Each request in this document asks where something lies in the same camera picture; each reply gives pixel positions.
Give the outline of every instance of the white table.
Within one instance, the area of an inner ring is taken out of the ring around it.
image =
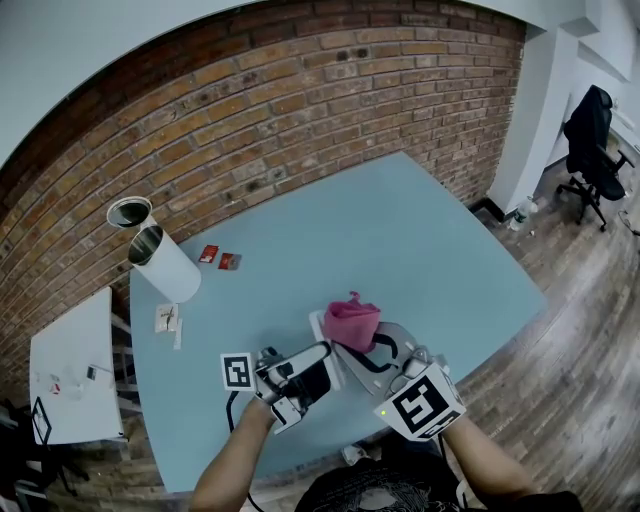
[[[128,330],[121,320],[114,325]],[[31,339],[31,408],[40,397],[51,423],[47,444],[122,437],[122,419],[113,378],[111,288],[105,288],[65,313]],[[99,368],[95,381],[87,369]],[[59,394],[50,391],[60,379]],[[75,382],[79,387],[68,386]],[[40,437],[34,427],[36,442]]]
[[[640,138],[635,134],[635,132],[630,129],[623,121],[618,117],[618,115],[614,111],[614,115],[611,118],[611,131],[617,135],[625,146],[627,146],[631,151],[635,153],[635,155],[627,154],[629,158],[635,156],[634,163],[640,157]]]

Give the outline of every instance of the table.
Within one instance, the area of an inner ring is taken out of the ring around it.
[[[633,130],[627,127],[622,120],[614,114],[611,118],[611,131],[620,138],[620,142],[623,145],[627,146],[631,151],[635,153],[635,161],[640,156],[640,138],[635,134]]]
[[[167,491],[194,488],[228,437],[221,352],[312,343],[311,311],[356,290],[443,353],[457,381],[545,304],[540,291],[469,211],[404,153],[360,165],[244,212],[184,242],[242,255],[237,271],[199,264],[202,285],[180,304],[182,348],[154,334],[166,302],[131,273],[133,351],[147,432]],[[271,435],[257,476],[335,453],[382,429],[364,388],[347,386]],[[234,403],[237,419],[248,394]]]
[[[81,443],[121,437],[111,351],[111,288],[105,288],[66,312],[31,338],[29,392],[31,407],[40,397],[51,423],[47,444]],[[89,381],[87,368],[105,375]],[[82,386],[75,395],[53,394],[50,374]],[[36,442],[41,444],[34,427]]]

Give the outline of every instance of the black office chair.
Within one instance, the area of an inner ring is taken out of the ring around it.
[[[78,493],[69,487],[69,483],[64,473],[64,468],[74,473],[76,476],[89,481],[89,475],[79,468],[70,458],[69,450],[65,446],[42,446],[35,442],[34,428],[31,421],[30,407],[16,408],[9,400],[5,400],[3,405],[9,411],[12,420],[18,423],[18,427],[9,433],[0,435],[0,481],[3,479],[4,462],[13,460],[12,464],[7,464],[7,471],[11,471],[16,480],[30,482],[31,486],[39,488],[40,491],[46,489],[56,478],[60,477],[65,490],[72,496]],[[39,461],[41,471],[29,468],[26,461]]]
[[[587,206],[592,206],[602,220],[600,231],[604,231],[607,225],[599,208],[600,198],[604,197],[609,201],[622,199],[625,192],[618,181],[618,171],[626,162],[629,162],[631,167],[635,167],[622,151],[618,151],[621,158],[617,162],[607,154],[612,106],[611,96],[592,85],[582,98],[580,105],[573,111],[571,119],[566,122],[563,129],[565,137],[569,140],[567,170],[570,174],[580,172],[585,183],[571,177],[568,185],[560,185],[556,189],[558,194],[566,190],[579,195],[582,199],[577,224],[582,222]]]

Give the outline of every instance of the hand-held gripper device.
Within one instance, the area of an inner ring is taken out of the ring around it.
[[[331,347],[324,341],[286,359],[272,347],[260,351],[255,370],[256,396],[282,423],[276,434],[300,422],[309,406],[331,389],[322,364],[330,353]]]
[[[372,358],[337,343],[333,349],[381,404],[374,413],[390,427],[411,441],[426,442],[466,412],[443,356],[431,356],[404,327],[390,322],[380,322],[373,341]],[[373,359],[379,359],[382,346],[391,355],[377,364]]]
[[[299,423],[309,407],[331,389],[324,360],[331,354],[321,341],[285,358],[273,347],[262,349],[255,367],[252,354],[222,354],[224,387],[229,391],[254,391],[271,407],[281,423],[279,434]]]

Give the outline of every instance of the person's arm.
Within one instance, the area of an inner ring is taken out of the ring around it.
[[[487,507],[537,493],[525,469],[466,416],[447,427],[443,436],[473,492]]]
[[[227,444],[198,480],[190,510],[238,512],[242,508],[274,421],[268,405],[257,398],[249,402]]]

